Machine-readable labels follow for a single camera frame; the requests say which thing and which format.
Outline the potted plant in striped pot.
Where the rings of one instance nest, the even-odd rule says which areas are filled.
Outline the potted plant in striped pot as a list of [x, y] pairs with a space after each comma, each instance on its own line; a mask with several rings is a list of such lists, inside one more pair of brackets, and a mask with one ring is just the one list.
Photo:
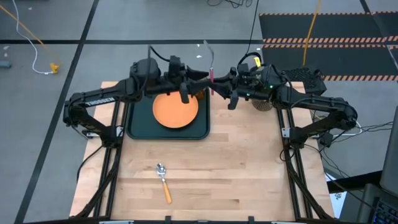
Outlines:
[[269, 110], [273, 109], [272, 103], [268, 100], [252, 99], [251, 104], [258, 111], [269, 111]]

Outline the black hazard-striped floor mat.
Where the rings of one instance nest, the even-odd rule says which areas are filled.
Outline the black hazard-striped floor mat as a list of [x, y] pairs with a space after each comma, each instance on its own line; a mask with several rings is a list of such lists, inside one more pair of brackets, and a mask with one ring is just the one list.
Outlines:
[[326, 81], [398, 81], [398, 11], [262, 13], [263, 60]]

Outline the orange plate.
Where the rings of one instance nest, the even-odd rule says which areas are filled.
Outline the orange plate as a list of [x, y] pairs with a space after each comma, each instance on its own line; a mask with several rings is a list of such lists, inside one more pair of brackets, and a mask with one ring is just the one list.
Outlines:
[[182, 128], [190, 124], [198, 114], [198, 100], [188, 96], [189, 102], [183, 103], [179, 92], [156, 96], [152, 112], [158, 123], [166, 128]]

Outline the black keyboard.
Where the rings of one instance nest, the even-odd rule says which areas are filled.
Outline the black keyboard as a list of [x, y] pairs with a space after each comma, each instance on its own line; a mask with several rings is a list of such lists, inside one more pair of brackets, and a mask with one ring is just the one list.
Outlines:
[[378, 200], [370, 221], [372, 224], [398, 224], [398, 207]]

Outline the grey monitor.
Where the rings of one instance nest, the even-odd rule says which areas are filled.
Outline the grey monitor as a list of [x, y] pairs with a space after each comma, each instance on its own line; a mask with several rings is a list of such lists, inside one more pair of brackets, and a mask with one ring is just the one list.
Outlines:
[[398, 106], [394, 114], [380, 185], [384, 190], [398, 197]]

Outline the white printed paper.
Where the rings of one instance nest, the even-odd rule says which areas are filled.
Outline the white printed paper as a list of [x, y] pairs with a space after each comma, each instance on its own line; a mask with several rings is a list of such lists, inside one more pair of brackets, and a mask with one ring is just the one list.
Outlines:
[[345, 202], [347, 192], [330, 194], [331, 204], [335, 218], [339, 218]]

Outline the dark green plastic tray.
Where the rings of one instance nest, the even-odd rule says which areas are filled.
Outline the dark green plastic tray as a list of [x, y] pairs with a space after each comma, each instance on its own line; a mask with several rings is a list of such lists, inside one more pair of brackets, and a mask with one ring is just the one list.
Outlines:
[[161, 125], [153, 115], [155, 98], [143, 97], [129, 105], [126, 134], [132, 139], [173, 139], [201, 140], [210, 132], [210, 92], [204, 90], [204, 98], [198, 101], [198, 113], [195, 119], [182, 128], [167, 128]]

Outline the red-handled metal fork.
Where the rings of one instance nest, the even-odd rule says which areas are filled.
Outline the red-handled metal fork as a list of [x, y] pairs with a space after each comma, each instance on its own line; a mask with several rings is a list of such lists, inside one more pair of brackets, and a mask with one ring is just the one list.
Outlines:
[[210, 81], [213, 83], [214, 82], [214, 70], [213, 70], [214, 51], [211, 48], [210, 44], [206, 40], [203, 40], [203, 43], [205, 44], [205, 46], [207, 47], [207, 49], [210, 51], [210, 54], [211, 54], [209, 74], [210, 74]]

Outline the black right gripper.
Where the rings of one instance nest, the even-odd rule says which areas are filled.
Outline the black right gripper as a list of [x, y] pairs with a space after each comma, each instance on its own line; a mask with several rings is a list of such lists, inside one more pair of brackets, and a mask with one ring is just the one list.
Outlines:
[[213, 82], [217, 83], [217, 93], [223, 98], [229, 98], [229, 110], [235, 110], [239, 97], [249, 100], [248, 80], [246, 75], [249, 74], [249, 66], [247, 63], [238, 64], [237, 67], [231, 67], [229, 73], [223, 77], [214, 78]]

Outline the orange-handled metal spoon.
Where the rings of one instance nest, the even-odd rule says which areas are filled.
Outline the orange-handled metal spoon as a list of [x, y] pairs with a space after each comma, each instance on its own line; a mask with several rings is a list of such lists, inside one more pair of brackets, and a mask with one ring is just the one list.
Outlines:
[[172, 198], [171, 198], [170, 190], [168, 188], [168, 185], [167, 185], [167, 182], [166, 182], [166, 179], [165, 179], [165, 175], [166, 175], [165, 166], [163, 164], [161, 164], [161, 163], [158, 163], [156, 165], [156, 172], [157, 172], [157, 175], [162, 180], [162, 185], [163, 185], [163, 189], [164, 189], [164, 193], [165, 193], [166, 202], [168, 204], [171, 204], [172, 203]]

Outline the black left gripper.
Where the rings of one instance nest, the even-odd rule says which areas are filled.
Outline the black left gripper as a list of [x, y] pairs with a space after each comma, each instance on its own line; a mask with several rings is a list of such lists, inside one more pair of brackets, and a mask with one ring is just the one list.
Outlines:
[[189, 66], [186, 67], [180, 61], [180, 57], [171, 55], [169, 59], [168, 72], [164, 73], [164, 82], [162, 84], [162, 93], [171, 94], [179, 91], [181, 101], [184, 104], [189, 103], [190, 95], [196, 95], [199, 91], [206, 89], [209, 86], [209, 81], [189, 81], [187, 86], [187, 78], [192, 80], [201, 80], [209, 75], [209, 72], [194, 70]]

